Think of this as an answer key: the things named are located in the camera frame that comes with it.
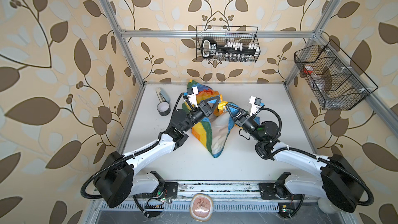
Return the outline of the rainbow striped jacket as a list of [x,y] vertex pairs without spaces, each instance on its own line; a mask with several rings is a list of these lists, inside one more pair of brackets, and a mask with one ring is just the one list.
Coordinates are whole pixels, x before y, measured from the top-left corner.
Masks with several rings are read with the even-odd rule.
[[201,142],[213,158],[217,158],[221,155],[235,123],[228,111],[222,109],[227,103],[223,101],[222,95],[219,92],[194,80],[190,80],[188,88],[192,87],[198,88],[198,94],[196,95],[197,103],[211,97],[221,97],[220,106],[215,109],[214,113],[209,117],[205,117],[191,129],[193,136]]

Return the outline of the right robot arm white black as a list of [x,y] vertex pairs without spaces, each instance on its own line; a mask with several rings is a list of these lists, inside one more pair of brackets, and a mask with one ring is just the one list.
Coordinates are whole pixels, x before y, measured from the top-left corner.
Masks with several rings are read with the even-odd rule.
[[349,213],[357,206],[374,203],[372,191],[343,156],[313,154],[281,142],[282,119],[276,111],[261,104],[254,105],[254,113],[232,103],[224,108],[234,123],[256,140],[255,151],[261,159],[287,163],[313,175],[313,178],[301,179],[283,173],[275,185],[281,198],[287,194],[315,196],[328,199]]

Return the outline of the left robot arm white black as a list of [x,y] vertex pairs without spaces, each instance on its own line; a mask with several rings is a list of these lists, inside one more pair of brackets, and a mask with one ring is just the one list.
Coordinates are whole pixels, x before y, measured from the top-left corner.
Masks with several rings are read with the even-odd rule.
[[158,138],[142,148],[120,154],[112,152],[101,169],[90,176],[82,185],[83,198],[104,199],[114,208],[129,196],[150,194],[162,183],[155,173],[140,175],[139,172],[161,156],[181,147],[188,139],[187,131],[209,117],[217,109],[219,95],[201,101],[189,112],[173,110],[168,127],[158,134]]

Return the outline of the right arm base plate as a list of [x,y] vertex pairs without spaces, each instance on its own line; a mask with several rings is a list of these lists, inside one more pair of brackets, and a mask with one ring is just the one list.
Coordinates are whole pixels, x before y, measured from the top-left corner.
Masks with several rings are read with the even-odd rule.
[[294,195],[283,184],[259,183],[259,191],[262,200],[300,200],[301,194]]

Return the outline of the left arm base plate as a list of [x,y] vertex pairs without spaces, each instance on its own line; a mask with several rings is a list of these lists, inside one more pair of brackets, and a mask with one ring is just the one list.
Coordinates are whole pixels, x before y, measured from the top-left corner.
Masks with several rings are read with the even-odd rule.
[[174,199],[178,194],[178,185],[176,181],[166,181],[165,183],[160,183],[154,191],[151,193],[141,193],[138,194],[139,198],[143,199]]

